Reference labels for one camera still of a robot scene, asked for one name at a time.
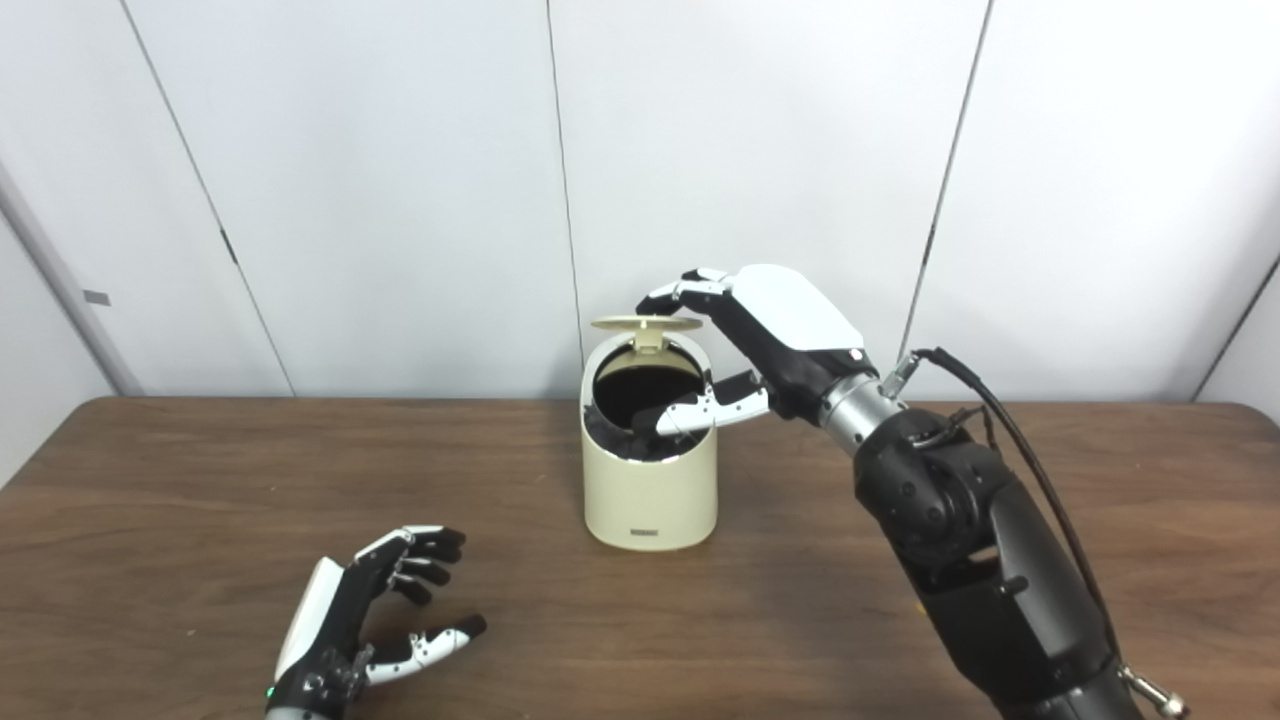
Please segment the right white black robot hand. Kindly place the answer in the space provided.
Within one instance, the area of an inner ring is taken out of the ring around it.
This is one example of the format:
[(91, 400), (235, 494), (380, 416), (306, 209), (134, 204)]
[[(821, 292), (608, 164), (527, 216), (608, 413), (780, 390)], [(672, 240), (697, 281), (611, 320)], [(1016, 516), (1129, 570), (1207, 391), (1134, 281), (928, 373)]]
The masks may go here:
[(648, 293), (639, 316), (687, 309), (710, 319), (751, 370), (712, 382), (635, 415), (641, 436), (682, 436), (772, 411), (820, 424), (827, 395), (842, 380), (876, 375), (861, 334), (805, 275), (780, 265), (739, 272), (695, 268)]

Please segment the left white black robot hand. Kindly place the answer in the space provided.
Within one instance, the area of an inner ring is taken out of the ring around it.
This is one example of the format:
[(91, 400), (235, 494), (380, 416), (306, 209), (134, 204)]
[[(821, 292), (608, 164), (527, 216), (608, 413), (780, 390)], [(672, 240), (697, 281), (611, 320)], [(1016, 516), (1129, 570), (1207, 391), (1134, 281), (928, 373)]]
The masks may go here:
[(321, 557), (294, 610), (268, 688), (266, 719), (343, 719), (370, 687), (406, 679), (458, 653), (486, 632), (479, 614), (411, 632), (387, 643), (364, 641), (375, 600), (392, 592), (417, 606), (451, 582), (466, 537), (443, 525), (389, 530), (349, 562)]

